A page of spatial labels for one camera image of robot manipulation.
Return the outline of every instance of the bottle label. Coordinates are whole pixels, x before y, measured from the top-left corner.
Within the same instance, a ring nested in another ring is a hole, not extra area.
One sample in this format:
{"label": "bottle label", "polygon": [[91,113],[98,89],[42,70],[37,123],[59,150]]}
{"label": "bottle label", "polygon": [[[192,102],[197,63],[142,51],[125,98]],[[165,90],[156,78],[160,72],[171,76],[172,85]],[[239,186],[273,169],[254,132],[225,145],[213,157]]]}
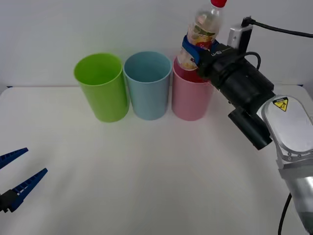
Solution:
{"label": "bottle label", "polygon": [[195,25],[191,35],[191,44],[201,47],[202,49],[211,49],[212,42],[214,41],[215,33],[207,32]]}
{"label": "bottle label", "polygon": [[[214,38],[215,33],[207,32],[198,25],[193,26],[188,31],[189,42],[205,50],[211,49]],[[192,71],[198,68],[194,58],[185,49],[181,50],[177,60],[179,65],[186,71]]]}

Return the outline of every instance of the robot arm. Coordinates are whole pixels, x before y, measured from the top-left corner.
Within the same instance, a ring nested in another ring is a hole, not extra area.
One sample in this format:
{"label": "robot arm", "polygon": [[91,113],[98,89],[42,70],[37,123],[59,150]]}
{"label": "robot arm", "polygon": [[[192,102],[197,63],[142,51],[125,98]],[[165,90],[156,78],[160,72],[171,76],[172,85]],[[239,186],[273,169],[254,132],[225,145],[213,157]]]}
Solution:
{"label": "robot arm", "polygon": [[[246,52],[251,33],[252,25],[239,24],[230,29],[227,46],[216,42],[207,51],[187,37],[182,45],[194,57],[199,75],[235,107],[228,116],[252,144],[259,150],[274,141],[280,175],[305,229],[313,234],[313,124],[297,99],[274,94],[274,85],[258,71],[260,56]],[[258,57],[257,68],[246,55]]]}

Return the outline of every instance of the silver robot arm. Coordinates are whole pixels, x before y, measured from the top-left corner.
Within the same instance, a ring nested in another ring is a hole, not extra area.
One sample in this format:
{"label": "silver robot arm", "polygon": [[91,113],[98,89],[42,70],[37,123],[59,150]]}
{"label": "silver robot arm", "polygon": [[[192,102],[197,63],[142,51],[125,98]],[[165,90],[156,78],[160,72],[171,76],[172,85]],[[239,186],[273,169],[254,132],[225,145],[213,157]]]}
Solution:
{"label": "silver robot arm", "polygon": [[277,95],[260,109],[276,145],[277,164],[296,210],[313,234],[313,124],[294,97]]}

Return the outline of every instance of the green cup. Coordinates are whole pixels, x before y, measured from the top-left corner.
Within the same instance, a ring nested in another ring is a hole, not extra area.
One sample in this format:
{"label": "green cup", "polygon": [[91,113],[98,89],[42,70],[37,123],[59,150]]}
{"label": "green cup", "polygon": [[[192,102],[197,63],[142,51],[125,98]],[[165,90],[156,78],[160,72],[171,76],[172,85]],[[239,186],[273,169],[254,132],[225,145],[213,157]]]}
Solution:
{"label": "green cup", "polygon": [[120,59],[108,53],[87,56],[74,69],[75,78],[100,121],[118,121],[128,112],[122,70]]}

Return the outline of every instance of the blue cup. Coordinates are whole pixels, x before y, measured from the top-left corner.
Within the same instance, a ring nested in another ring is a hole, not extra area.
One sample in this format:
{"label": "blue cup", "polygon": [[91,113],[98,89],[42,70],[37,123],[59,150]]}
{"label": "blue cup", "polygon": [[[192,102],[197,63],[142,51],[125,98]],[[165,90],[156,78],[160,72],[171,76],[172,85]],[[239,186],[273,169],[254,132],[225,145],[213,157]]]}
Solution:
{"label": "blue cup", "polygon": [[167,110],[172,62],[158,52],[144,51],[128,58],[123,70],[135,114],[144,120],[162,117]]}

